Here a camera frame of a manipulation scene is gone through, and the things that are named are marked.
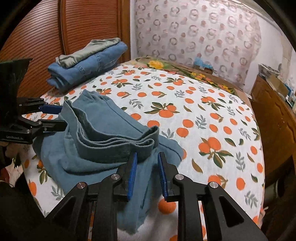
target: silver screw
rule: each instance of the silver screw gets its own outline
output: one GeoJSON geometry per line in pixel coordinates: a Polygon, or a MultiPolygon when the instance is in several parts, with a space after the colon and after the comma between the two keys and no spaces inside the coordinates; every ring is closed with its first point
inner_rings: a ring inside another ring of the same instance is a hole
{"type": "Polygon", "coordinates": [[[176,178],[177,180],[183,180],[183,179],[184,179],[184,176],[183,176],[182,174],[177,174],[177,175],[175,176],[175,178],[176,178]]]}
{"type": "Polygon", "coordinates": [[[120,175],[117,174],[117,173],[115,173],[115,174],[113,174],[113,175],[111,176],[111,178],[112,178],[113,180],[117,180],[117,179],[120,178],[120,175]]]}
{"type": "Polygon", "coordinates": [[[216,182],[210,182],[210,187],[211,188],[217,188],[219,185],[216,182]]]}
{"type": "Polygon", "coordinates": [[[85,183],[84,182],[77,183],[76,187],[79,189],[83,189],[85,188],[85,183]]]}

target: yellow flower print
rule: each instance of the yellow flower print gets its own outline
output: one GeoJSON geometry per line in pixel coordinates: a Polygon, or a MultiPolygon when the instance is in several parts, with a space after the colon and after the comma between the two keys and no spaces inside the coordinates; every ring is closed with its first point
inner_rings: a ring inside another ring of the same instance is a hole
{"type": "Polygon", "coordinates": [[[151,60],[148,63],[149,67],[155,68],[155,69],[162,69],[163,64],[160,61],[151,60]]]}

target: brown wooden furniture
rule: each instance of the brown wooden furniture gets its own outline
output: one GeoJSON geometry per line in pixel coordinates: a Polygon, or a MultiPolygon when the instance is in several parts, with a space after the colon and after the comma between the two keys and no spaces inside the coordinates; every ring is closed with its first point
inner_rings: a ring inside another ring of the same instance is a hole
{"type": "MultiPolygon", "coordinates": [[[[130,48],[129,0],[42,0],[17,25],[0,51],[0,61],[33,58],[19,96],[39,97],[51,86],[48,65],[91,39],[120,37],[130,48]]],[[[120,62],[130,60],[127,50],[120,62]]]]}
{"type": "Polygon", "coordinates": [[[268,186],[293,163],[296,166],[296,115],[259,76],[252,94],[254,101],[251,105],[261,134],[268,186]]]}

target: folded clothes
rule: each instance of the folded clothes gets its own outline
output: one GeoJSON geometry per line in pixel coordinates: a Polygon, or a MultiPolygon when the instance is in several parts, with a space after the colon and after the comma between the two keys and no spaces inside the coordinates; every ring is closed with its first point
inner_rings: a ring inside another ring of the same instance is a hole
{"type": "Polygon", "coordinates": [[[118,209],[118,228],[136,232],[161,195],[157,154],[165,152],[168,162],[178,166],[182,148],[159,136],[157,126],[143,126],[97,92],[84,90],[73,104],[65,101],[58,119],[68,123],[66,130],[37,137],[33,148],[65,192],[78,182],[100,182],[137,152],[133,197],[118,209]]]}
{"type": "Polygon", "coordinates": [[[56,63],[64,68],[71,68],[87,57],[111,47],[120,42],[120,38],[112,39],[92,39],[83,49],[80,49],[69,55],[60,55],[56,57],[56,63]]]}
{"type": "Polygon", "coordinates": [[[55,86],[61,93],[65,93],[74,86],[112,69],[127,49],[128,47],[124,42],[119,42],[89,56],[69,69],[65,69],[57,63],[52,63],[48,66],[51,77],[47,80],[47,83],[55,86]]]}

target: patterned curtain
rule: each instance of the patterned curtain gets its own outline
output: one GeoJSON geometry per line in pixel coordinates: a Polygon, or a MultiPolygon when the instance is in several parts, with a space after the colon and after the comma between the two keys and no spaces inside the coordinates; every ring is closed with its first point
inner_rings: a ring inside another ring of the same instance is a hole
{"type": "Polygon", "coordinates": [[[138,56],[188,67],[201,57],[239,88],[261,47],[256,14],[227,0],[137,0],[135,22],[138,56]]]}

